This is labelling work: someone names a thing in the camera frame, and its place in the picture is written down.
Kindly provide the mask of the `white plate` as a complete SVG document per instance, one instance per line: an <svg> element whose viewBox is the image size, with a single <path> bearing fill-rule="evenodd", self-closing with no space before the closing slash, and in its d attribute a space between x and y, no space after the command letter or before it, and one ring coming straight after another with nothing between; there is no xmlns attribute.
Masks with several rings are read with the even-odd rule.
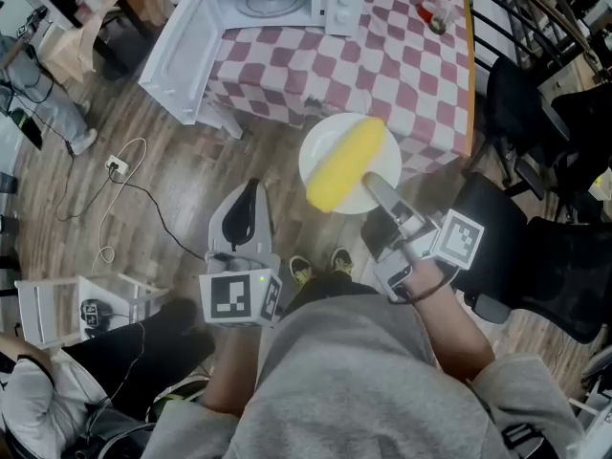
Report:
<svg viewBox="0 0 612 459"><path fill-rule="evenodd" d="M298 160L300 176L305 187L314 170L337 145L339 139L352 126L367 118L373 117L356 113L335 114L321 120L312 128L301 145ZM401 153L395 138L387 128L384 143L378 154L366 168L365 173L367 172L379 174L393 187L397 186L400 181L402 172ZM331 212L361 214L375 208L377 205L376 200L365 190L360 181L343 203Z"/></svg>

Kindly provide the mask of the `person's shoe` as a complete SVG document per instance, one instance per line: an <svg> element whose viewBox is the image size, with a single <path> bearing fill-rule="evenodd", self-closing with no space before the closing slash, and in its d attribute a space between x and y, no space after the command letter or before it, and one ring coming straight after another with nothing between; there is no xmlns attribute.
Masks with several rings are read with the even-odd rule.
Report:
<svg viewBox="0 0 612 459"><path fill-rule="evenodd" d="M313 278L313 266L303 256L293 256L289 261L289 270L299 287L305 286Z"/></svg>
<svg viewBox="0 0 612 459"><path fill-rule="evenodd" d="M332 273L343 273L352 277L354 264L348 250L337 248L332 253L331 269Z"/></svg>

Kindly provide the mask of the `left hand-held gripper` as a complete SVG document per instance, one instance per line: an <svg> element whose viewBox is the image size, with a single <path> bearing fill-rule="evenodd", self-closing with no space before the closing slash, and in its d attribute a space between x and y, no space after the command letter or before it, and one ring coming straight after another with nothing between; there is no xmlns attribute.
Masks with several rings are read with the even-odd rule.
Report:
<svg viewBox="0 0 612 459"><path fill-rule="evenodd" d="M267 189L259 180L248 180L214 211L208 247L235 251L249 245L271 251L272 234ZM199 276L205 322L222 327L272 327L278 322L283 283L277 255L209 251L207 263L207 272Z"/></svg>

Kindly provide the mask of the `clear plastic cup with straw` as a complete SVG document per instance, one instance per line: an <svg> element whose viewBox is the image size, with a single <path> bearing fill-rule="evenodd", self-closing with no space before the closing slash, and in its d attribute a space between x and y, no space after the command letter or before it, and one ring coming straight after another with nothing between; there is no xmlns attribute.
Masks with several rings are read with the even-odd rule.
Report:
<svg viewBox="0 0 612 459"><path fill-rule="evenodd" d="M440 21L444 20L446 22L448 31L450 26L458 18L454 0L438 0L434 6L435 12L432 19L437 19Z"/></svg>

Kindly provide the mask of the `yellow corn cob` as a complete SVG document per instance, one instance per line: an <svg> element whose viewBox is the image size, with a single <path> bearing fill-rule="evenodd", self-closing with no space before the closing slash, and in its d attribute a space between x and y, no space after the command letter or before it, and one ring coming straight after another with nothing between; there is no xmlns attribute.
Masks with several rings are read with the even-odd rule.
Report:
<svg viewBox="0 0 612 459"><path fill-rule="evenodd" d="M379 118L363 119L352 126L311 175L306 186L308 202L323 212L342 204L361 181L385 136L385 124Z"/></svg>

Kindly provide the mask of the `person's black trousers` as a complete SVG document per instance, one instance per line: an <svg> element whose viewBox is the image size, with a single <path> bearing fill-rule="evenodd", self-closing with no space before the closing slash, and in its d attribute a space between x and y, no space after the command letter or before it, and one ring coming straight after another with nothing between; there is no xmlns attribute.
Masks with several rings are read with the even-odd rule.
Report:
<svg viewBox="0 0 612 459"><path fill-rule="evenodd" d="M283 313L287 317L300 307L318 300L344 295L376 295L374 288L354 282L346 273L323 273L311 278L289 303Z"/></svg>

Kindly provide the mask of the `glass microwave turntable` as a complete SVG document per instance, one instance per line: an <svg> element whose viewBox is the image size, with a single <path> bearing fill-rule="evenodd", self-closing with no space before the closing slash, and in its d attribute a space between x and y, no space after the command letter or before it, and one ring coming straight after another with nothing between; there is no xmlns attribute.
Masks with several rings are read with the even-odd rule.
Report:
<svg viewBox="0 0 612 459"><path fill-rule="evenodd" d="M276 18L304 7L306 0L238 0L237 9L248 17Z"/></svg>

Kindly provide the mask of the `white microwave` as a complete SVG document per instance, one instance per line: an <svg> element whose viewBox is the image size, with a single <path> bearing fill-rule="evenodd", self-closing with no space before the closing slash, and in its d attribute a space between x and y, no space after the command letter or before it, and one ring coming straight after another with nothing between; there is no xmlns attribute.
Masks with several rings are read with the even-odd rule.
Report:
<svg viewBox="0 0 612 459"><path fill-rule="evenodd" d="M241 13L237 1L180 0L144 65L139 84L182 124L196 121L225 31L316 27L331 35L352 36L364 4L364 0L306 0L294 13L260 18Z"/></svg>

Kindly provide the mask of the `black device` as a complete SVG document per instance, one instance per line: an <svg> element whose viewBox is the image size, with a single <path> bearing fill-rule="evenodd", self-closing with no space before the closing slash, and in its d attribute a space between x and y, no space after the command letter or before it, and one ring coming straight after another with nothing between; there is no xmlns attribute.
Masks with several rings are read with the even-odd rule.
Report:
<svg viewBox="0 0 612 459"><path fill-rule="evenodd" d="M94 339L106 333L111 326L114 310L110 304L98 299L85 299L80 304L80 319L85 324L87 339Z"/></svg>

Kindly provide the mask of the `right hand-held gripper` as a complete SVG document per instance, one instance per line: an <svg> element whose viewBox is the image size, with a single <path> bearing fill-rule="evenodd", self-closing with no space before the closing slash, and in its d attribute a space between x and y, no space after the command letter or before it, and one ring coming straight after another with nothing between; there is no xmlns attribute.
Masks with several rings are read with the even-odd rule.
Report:
<svg viewBox="0 0 612 459"><path fill-rule="evenodd" d="M454 209L438 223L413 210L395 188L375 172L361 179L379 207L372 210L361 238L375 261L374 274L391 302L414 302L404 281L413 272L413 262L434 258L454 268L444 279L448 284L460 271L470 268L484 228Z"/></svg>

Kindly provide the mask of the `person's right forearm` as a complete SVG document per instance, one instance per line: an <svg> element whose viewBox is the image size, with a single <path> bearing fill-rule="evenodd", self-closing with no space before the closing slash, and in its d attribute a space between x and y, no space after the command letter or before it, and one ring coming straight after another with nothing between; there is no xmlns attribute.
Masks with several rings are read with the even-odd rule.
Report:
<svg viewBox="0 0 612 459"><path fill-rule="evenodd" d="M464 310L434 260L416 260L404 282L417 297L418 312L442 370L454 379L474 380L495 355L485 334Z"/></svg>

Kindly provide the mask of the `person's left shoe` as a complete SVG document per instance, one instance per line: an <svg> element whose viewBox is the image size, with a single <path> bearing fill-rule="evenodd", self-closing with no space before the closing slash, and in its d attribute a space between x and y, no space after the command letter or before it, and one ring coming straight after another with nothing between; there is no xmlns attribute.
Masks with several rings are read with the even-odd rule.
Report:
<svg viewBox="0 0 612 459"><path fill-rule="evenodd" d="M313 266L303 256L293 256L289 261L289 270L299 287L305 286L313 278Z"/></svg>

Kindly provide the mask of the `black chair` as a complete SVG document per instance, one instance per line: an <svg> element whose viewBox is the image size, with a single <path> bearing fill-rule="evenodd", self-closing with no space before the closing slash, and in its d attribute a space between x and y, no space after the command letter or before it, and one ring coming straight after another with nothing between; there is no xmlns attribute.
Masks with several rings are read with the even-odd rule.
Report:
<svg viewBox="0 0 612 459"><path fill-rule="evenodd" d="M484 227L477 253L452 286L488 322L514 310L553 322L579 343L612 329L612 223L528 218L484 175L468 175L453 209Z"/></svg>
<svg viewBox="0 0 612 459"><path fill-rule="evenodd" d="M575 202L612 164L612 82L542 101L551 123L543 142L546 168L555 176L555 216L574 217Z"/></svg>
<svg viewBox="0 0 612 459"><path fill-rule="evenodd" d="M506 193L530 191L542 200L543 181L524 158L553 166L570 140L570 130L529 75L504 55L489 73L485 123L486 142L501 162Z"/></svg>

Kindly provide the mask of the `person's left forearm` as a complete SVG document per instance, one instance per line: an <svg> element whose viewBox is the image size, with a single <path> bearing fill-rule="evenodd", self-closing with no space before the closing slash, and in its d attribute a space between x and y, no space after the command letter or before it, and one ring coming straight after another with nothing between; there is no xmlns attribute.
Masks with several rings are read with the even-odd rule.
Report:
<svg viewBox="0 0 612 459"><path fill-rule="evenodd" d="M262 329L231 328L200 399L207 409L241 417L253 396Z"/></svg>

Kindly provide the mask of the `person's grey sweatshirt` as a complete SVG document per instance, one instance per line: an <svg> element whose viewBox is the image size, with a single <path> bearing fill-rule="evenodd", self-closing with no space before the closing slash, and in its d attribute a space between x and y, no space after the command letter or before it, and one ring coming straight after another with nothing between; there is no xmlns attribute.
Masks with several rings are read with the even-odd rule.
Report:
<svg viewBox="0 0 612 459"><path fill-rule="evenodd" d="M518 426L558 458L583 437L539 357L464 384L435 366L414 309L338 296L279 323L240 417L168 404L142 459L518 459L505 443Z"/></svg>

